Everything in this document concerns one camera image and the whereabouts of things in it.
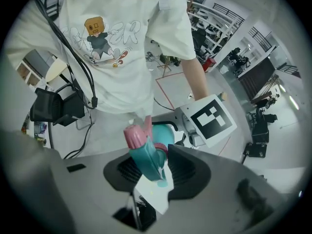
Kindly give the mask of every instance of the chair backrest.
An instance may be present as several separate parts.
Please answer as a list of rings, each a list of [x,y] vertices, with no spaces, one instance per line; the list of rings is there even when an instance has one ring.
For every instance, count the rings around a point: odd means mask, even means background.
[[[35,93],[37,99],[30,109],[31,121],[55,122],[62,116],[63,100],[59,94],[41,88]]]

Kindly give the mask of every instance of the chair seat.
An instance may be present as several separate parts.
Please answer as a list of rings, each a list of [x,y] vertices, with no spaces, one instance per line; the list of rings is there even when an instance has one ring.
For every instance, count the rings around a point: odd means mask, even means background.
[[[85,115],[84,106],[77,93],[71,94],[69,97],[67,97],[63,101],[62,115],[70,115],[70,116],[75,116],[77,118],[84,117]],[[67,126],[75,121],[76,119],[69,117],[68,119],[65,119],[64,121],[60,122],[60,125]]]

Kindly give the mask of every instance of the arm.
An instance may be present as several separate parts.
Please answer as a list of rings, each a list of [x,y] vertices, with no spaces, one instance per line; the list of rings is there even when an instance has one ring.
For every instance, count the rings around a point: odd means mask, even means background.
[[[183,73],[193,92],[195,100],[202,99],[209,95],[205,72],[197,58],[182,60]]]

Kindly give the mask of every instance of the desk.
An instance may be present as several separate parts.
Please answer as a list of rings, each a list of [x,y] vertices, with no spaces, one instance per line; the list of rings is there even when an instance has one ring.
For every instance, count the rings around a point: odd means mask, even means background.
[[[61,59],[56,59],[51,67],[49,68],[45,80],[47,82],[50,82],[54,80],[57,76],[60,76],[66,83],[69,82],[68,79],[65,78],[64,75],[62,75],[62,72],[67,68],[67,63],[63,62]]]

